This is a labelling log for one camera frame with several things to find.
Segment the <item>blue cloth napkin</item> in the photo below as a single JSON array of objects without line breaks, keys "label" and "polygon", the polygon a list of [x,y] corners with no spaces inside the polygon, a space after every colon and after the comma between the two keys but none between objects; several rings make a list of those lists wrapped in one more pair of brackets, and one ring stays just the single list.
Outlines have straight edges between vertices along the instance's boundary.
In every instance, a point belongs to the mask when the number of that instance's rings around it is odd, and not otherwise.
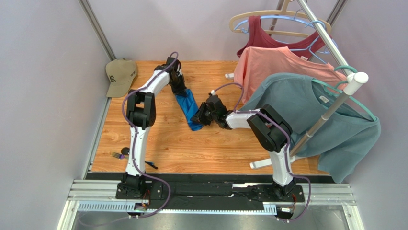
[{"label": "blue cloth napkin", "polygon": [[190,89],[185,90],[185,95],[176,95],[177,103],[179,104],[185,118],[187,125],[191,131],[198,131],[203,128],[203,125],[193,122],[191,119],[199,111],[199,107]]}]

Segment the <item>black spoon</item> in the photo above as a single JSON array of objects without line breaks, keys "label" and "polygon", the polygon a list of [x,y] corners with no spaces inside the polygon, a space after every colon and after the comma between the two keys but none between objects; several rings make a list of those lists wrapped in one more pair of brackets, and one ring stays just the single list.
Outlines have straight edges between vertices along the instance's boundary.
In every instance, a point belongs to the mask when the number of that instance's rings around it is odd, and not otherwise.
[{"label": "black spoon", "polygon": [[130,153],[130,148],[129,147],[124,147],[121,149],[121,154],[124,156],[129,156]]}]

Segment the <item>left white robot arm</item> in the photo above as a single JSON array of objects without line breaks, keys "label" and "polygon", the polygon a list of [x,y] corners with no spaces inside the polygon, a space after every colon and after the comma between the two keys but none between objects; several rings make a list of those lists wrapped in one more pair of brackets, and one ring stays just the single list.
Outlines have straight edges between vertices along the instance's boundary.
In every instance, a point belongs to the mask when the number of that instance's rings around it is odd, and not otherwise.
[{"label": "left white robot arm", "polygon": [[153,76],[139,89],[131,91],[127,99],[126,118],[131,130],[131,146],[128,165],[118,188],[122,193],[141,197],[146,187],[145,154],[147,139],[156,120],[155,97],[165,86],[173,93],[185,93],[185,81],[181,69],[155,69]]}]

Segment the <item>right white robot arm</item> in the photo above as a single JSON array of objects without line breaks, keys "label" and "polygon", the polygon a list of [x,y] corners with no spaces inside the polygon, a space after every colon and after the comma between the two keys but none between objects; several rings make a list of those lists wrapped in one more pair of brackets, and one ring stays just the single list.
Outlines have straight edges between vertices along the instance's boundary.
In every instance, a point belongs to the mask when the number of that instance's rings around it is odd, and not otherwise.
[{"label": "right white robot arm", "polygon": [[251,169],[271,166],[276,190],[284,196],[295,187],[288,153],[292,128],[270,105],[256,110],[233,111],[227,110],[223,105],[206,102],[202,103],[191,120],[202,125],[216,122],[223,129],[251,129],[270,156],[268,159],[251,162]]}]

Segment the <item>beige baseball cap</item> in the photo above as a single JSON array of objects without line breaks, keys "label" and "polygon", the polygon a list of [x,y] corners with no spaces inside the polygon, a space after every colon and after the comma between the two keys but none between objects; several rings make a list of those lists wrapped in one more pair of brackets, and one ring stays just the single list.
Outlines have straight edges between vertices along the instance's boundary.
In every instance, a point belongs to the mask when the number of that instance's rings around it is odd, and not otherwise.
[{"label": "beige baseball cap", "polygon": [[110,82],[106,97],[120,98],[130,90],[137,76],[137,65],[132,60],[115,59],[105,66],[105,71]]}]

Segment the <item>salmon pink t-shirt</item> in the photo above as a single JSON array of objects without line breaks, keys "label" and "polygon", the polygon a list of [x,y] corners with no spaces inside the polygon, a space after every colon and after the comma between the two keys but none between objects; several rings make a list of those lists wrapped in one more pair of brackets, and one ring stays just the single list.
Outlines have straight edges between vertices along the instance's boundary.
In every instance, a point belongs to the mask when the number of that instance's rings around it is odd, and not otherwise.
[{"label": "salmon pink t-shirt", "polygon": [[310,62],[287,47],[247,47],[234,70],[234,82],[243,86],[242,102],[246,104],[260,84],[276,73],[308,75],[331,86],[346,80],[346,76],[335,71],[332,65]]}]

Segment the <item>maroon tank top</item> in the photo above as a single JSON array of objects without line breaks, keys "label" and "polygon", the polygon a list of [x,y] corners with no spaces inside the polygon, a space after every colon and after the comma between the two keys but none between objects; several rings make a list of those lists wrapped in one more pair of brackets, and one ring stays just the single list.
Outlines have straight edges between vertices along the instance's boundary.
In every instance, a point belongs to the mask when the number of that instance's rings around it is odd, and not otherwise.
[{"label": "maroon tank top", "polygon": [[247,44],[237,52],[237,56],[240,57],[247,47],[261,47],[261,48],[287,47],[292,53],[294,53],[298,57],[311,58],[313,56],[312,53],[316,53],[324,46],[325,43],[319,36],[318,32],[314,32],[312,35],[296,43],[285,44],[283,42],[279,42],[270,37],[270,35],[267,34],[266,31],[262,28],[260,16],[250,16],[249,40]]}]

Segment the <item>black fork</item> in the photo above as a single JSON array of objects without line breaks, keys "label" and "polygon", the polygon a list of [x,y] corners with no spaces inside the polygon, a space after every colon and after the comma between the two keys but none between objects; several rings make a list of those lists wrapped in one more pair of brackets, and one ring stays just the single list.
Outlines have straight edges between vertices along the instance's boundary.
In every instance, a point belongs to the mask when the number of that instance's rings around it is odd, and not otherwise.
[{"label": "black fork", "polygon": [[[129,155],[124,155],[124,154],[117,153],[117,152],[113,152],[111,155],[112,155],[114,158],[117,158],[117,159],[120,159],[120,160],[122,160],[122,159],[129,159]],[[149,165],[150,167],[152,167],[152,168],[154,168],[154,169],[158,169],[158,167],[157,167],[153,162],[145,161],[145,164]]]}]

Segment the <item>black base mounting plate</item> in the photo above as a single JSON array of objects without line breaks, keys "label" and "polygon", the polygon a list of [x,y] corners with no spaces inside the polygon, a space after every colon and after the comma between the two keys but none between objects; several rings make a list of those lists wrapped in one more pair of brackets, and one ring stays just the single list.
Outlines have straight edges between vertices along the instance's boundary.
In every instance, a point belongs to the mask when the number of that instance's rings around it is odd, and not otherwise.
[{"label": "black base mounting plate", "polygon": [[255,211],[263,202],[293,203],[307,201],[302,186],[287,195],[276,190],[271,175],[240,174],[156,174],[162,182],[146,179],[149,208],[175,210]]}]

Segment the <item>teal green hanger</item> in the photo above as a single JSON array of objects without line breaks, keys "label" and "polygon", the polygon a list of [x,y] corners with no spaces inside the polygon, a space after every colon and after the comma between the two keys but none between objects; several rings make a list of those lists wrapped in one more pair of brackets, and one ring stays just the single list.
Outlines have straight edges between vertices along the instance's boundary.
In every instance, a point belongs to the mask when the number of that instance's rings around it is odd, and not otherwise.
[{"label": "teal green hanger", "polygon": [[365,83],[368,82],[368,74],[365,72],[359,72],[356,68],[348,65],[340,65],[336,67],[334,71],[337,71],[339,69],[350,70],[351,73],[346,77],[346,80],[338,82],[334,87],[317,79],[313,79],[312,81],[322,85],[323,90],[329,95],[339,97],[342,93],[345,93],[346,95],[348,95],[349,99],[360,106],[371,117],[373,121],[378,120],[377,116],[375,116],[365,105],[363,105],[360,101],[353,97],[353,95]]}]

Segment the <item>beige wooden hanger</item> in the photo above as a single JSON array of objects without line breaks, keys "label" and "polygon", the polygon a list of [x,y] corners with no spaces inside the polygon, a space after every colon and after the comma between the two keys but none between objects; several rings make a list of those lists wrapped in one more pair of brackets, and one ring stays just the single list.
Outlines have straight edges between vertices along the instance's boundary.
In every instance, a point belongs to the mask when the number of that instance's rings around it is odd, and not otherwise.
[{"label": "beige wooden hanger", "polygon": [[306,22],[307,19],[306,14],[303,12],[302,9],[297,11],[289,11],[288,5],[290,4],[290,0],[280,0],[278,1],[278,7],[276,10],[261,10],[261,11],[250,11],[247,13],[242,13],[233,16],[228,24],[230,31],[234,33],[249,33],[249,29],[245,29],[242,25],[249,24],[249,17],[251,16],[259,16],[261,19],[271,19],[270,27],[265,30],[268,35],[283,35],[283,36],[291,36],[291,37],[300,37],[306,38],[308,34],[299,33],[299,32],[292,32],[289,30],[286,31],[279,31],[275,30],[276,22],[279,19],[288,20],[292,22],[302,23],[305,27],[313,27],[314,23]]}]

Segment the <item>teal t-shirt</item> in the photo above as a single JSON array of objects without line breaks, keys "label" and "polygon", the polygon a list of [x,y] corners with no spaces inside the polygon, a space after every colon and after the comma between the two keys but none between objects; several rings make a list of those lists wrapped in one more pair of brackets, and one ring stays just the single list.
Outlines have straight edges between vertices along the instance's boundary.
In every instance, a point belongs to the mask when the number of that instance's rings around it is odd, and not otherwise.
[{"label": "teal t-shirt", "polygon": [[[314,78],[294,73],[268,76],[241,107],[242,111],[270,105],[291,126],[292,149],[336,100]],[[344,103],[297,153],[318,156],[318,169],[341,183],[379,139],[380,120]]]}]

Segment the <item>metal clothes rack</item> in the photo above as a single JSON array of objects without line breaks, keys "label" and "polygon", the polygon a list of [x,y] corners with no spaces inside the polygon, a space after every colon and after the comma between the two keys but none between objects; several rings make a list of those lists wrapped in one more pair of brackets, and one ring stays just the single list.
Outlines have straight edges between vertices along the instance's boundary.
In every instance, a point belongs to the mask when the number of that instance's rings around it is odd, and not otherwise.
[{"label": "metal clothes rack", "polygon": [[[305,19],[306,22],[309,23],[314,23],[313,28],[318,32],[319,36],[322,38],[322,40],[325,43],[325,51],[324,53],[330,53],[336,62],[340,65],[348,65],[346,60],[344,59],[343,55],[338,49],[338,45],[335,43],[335,41],[330,37],[330,32],[331,32],[331,25],[324,21],[320,20],[318,17],[315,16],[315,14],[312,12],[310,9],[308,3],[306,0],[299,0],[298,1],[300,5],[300,9],[303,10],[303,12],[306,14],[307,19]],[[315,57],[317,59],[320,59],[319,56],[317,56],[317,51],[316,53],[312,53],[312,57]],[[346,75],[349,75],[351,73],[350,70],[346,69],[341,69]]]}]

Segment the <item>aluminium frame rail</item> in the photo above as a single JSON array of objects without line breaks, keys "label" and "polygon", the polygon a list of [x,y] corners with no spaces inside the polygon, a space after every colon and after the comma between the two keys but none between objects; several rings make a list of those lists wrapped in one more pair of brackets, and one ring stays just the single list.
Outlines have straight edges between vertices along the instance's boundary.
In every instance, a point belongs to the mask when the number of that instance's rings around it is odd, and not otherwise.
[{"label": "aluminium frame rail", "polygon": [[[68,194],[68,201],[78,201],[79,209],[85,211],[116,211],[130,213],[152,213],[165,203],[165,186],[158,185],[153,190],[152,204],[147,198],[117,199],[118,181],[75,180]],[[231,215],[275,215],[278,208],[295,206],[295,214],[304,207],[312,210],[318,207],[330,209],[339,206],[348,222],[358,221],[361,216],[351,188],[347,184],[300,184],[295,193],[297,198],[287,202],[264,200],[246,196],[192,196],[172,195],[161,213],[186,214],[231,214]]]}]

